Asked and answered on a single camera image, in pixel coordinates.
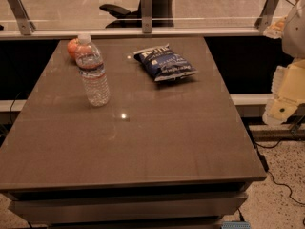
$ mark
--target white bottle cap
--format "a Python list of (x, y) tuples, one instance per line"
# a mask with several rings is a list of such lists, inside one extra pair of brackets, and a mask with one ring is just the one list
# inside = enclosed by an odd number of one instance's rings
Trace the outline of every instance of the white bottle cap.
[(92, 38), (89, 34), (79, 34), (78, 35), (78, 42), (80, 44), (87, 44), (92, 41)]

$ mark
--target office chair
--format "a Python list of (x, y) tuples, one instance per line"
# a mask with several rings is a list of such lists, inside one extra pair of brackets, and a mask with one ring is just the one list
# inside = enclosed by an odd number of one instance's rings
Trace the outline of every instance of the office chair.
[[(173, 0), (152, 0), (153, 27), (173, 27), (172, 1)], [(110, 23), (106, 28), (142, 27), (141, 1), (137, 11), (129, 11), (112, 4), (104, 4), (100, 6), (99, 9), (108, 12), (118, 19)]]

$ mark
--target table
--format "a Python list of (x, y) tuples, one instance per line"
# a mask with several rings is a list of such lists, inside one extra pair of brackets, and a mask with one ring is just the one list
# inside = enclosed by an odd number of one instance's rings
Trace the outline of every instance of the table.
[[(90, 106), (60, 41), (0, 149), (12, 212), (58, 228), (219, 228), (266, 174), (205, 40), (93, 42), (111, 100)], [(133, 59), (167, 43), (199, 73), (155, 83)]]

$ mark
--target water bottle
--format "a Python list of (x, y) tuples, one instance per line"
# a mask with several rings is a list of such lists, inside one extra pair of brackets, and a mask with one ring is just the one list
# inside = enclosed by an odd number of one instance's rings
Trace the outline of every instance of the water bottle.
[(80, 34), (78, 43), (75, 60), (83, 78), (87, 98), (93, 106), (103, 106), (110, 98), (103, 58), (89, 34)]

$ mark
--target blue snack bag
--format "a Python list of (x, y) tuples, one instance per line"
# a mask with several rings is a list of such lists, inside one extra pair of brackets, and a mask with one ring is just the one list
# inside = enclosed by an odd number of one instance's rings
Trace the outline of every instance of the blue snack bag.
[(134, 53), (154, 81), (175, 80), (197, 73), (186, 59), (170, 49), (169, 44)]

